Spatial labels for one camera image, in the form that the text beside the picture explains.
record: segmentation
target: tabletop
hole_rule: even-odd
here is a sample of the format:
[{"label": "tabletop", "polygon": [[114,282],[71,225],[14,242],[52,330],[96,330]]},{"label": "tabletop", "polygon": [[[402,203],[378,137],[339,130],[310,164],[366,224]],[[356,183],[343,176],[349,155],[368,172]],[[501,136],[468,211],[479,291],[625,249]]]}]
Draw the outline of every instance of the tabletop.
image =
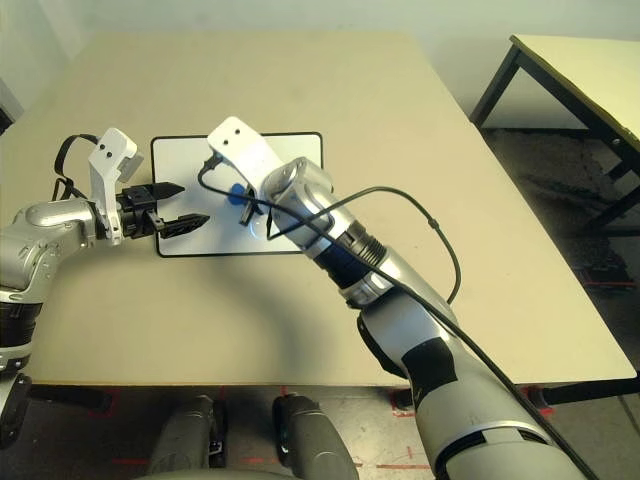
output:
[{"label": "tabletop", "polygon": [[640,42],[538,35],[511,41],[640,150]]},{"label": "tabletop", "polygon": [[[74,133],[127,133],[146,160],[161,135],[229,115],[258,131],[317,131],[335,192],[412,193],[462,265],[461,326],[513,381],[635,375],[536,217],[411,38],[393,33],[113,33],[97,37],[0,137],[0,220],[47,200]],[[90,145],[69,175],[87,189]],[[352,211],[443,296],[446,251],[421,215],[376,194]],[[60,268],[27,373],[40,383],[397,385],[326,274],[300,254],[160,258],[153,238]]]}]

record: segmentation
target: concrete floor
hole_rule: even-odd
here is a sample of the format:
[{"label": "concrete floor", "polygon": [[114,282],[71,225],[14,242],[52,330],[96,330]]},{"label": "concrete floor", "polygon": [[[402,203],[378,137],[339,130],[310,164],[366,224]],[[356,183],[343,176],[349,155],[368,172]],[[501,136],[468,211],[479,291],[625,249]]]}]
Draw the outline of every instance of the concrete floor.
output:
[{"label": "concrete floor", "polygon": [[[544,191],[541,177],[585,187],[605,200],[618,195],[616,189],[625,191],[634,182],[623,178],[614,188],[602,181],[599,165],[611,159],[595,142],[504,132],[487,141],[550,231],[554,222],[562,223],[566,219],[555,211],[555,203],[552,202],[549,209],[549,192]],[[538,177],[531,177],[530,165],[534,165]],[[599,200],[595,201],[595,207],[594,201],[589,201],[588,208],[597,208]],[[623,221],[640,224],[640,213],[631,213]],[[594,251],[610,248],[624,259],[629,274],[640,282],[637,238],[617,239],[595,247],[561,241],[558,245],[571,250],[563,251],[570,263],[588,261]],[[622,348],[636,368],[640,368],[639,291],[595,292],[591,298]],[[106,480],[140,476],[145,472],[154,440],[171,409],[181,399],[199,393],[224,398],[228,405],[229,466],[286,472],[276,460],[270,419],[271,402],[283,391],[297,391],[319,401],[358,465],[360,478],[433,477],[412,413],[395,408],[390,391],[273,386],[120,389],[115,392],[113,411],[107,416],[90,415],[85,410],[64,405],[33,402],[17,444],[0,453],[0,479]],[[638,394],[560,405],[549,418],[602,480],[638,478]]]}]

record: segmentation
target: red floor marking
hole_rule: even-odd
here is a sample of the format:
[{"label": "red floor marking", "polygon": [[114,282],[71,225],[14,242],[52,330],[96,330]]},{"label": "red floor marking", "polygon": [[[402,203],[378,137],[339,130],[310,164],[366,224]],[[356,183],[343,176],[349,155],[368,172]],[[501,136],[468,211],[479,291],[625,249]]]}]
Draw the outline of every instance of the red floor marking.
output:
[{"label": "red floor marking", "polygon": [[148,458],[112,458],[111,463],[115,465],[148,465]]},{"label": "red floor marking", "polygon": [[385,470],[430,470],[429,465],[376,465],[376,468],[384,468]]},{"label": "red floor marking", "polygon": [[259,463],[264,463],[264,458],[262,458],[262,457],[246,457],[246,458],[241,458],[240,461],[242,463],[248,463],[249,465],[257,465]]},{"label": "red floor marking", "polygon": [[389,401],[391,402],[391,412],[394,417],[398,418],[406,418],[406,417],[415,417],[415,412],[403,412],[398,409],[398,404],[396,403],[396,391],[389,391]]},{"label": "red floor marking", "polygon": [[111,395],[111,405],[109,405],[109,410],[106,412],[94,412],[93,410],[89,410],[89,416],[95,418],[111,418],[115,412],[116,403],[118,403],[118,397],[120,396],[120,390],[117,388],[107,388],[104,390],[106,393]]}]

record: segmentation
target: metal table leg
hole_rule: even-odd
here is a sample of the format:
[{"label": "metal table leg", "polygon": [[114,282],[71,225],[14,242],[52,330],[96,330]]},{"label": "metal table leg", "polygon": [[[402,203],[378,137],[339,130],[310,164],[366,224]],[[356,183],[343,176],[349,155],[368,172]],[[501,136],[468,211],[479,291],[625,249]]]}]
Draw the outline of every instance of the metal table leg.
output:
[{"label": "metal table leg", "polygon": [[518,55],[520,55],[520,49],[515,45],[512,45],[507,56],[504,57],[504,60],[500,64],[500,68],[498,68],[498,71],[493,76],[491,83],[489,83],[489,86],[480,98],[476,108],[474,108],[471,115],[469,115],[469,120],[477,128],[480,128],[485,122],[493,108],[496,106],[496,103],[498,103],[498,100],[500,100],[505,89],[509,83],[511,83],[511,80],[518,71],[518,68],[520,68],[516,63]]}]

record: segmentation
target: white whiteboard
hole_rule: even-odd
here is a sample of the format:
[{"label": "white whiteboard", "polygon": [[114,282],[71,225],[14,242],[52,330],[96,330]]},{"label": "white whiteboard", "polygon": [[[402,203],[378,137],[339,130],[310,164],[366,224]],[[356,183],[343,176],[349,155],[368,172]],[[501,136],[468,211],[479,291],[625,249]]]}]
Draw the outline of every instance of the white whiteboard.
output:
[{"label": "white whiteboard", "polygon": [[[282,158],[290,161],[306,157],[322,167],[322,137],[319,133],[265,134],[267,142]],[[173,182],[185,188],[174,197],[158,202],[158,215],[173,220],[188,213],[211,218],[199,229],[178,237],[162,239],[156,235],[158,254],[163,257],[191,255],[250,255],[295,253],[299,249],[287,238],[267,240],[267,215],[254,214],[247,227],[240,225],[244,205],[233,205],[227,197],[202,188],[197,175],[211,157],[207,138],[156,137],[151,141],[154,182]],[[234,183],[246,183],[232,167],[219,165],[204,176],[208,185],[229,191]],[[272,225],[271,233],[277,232]]]}]

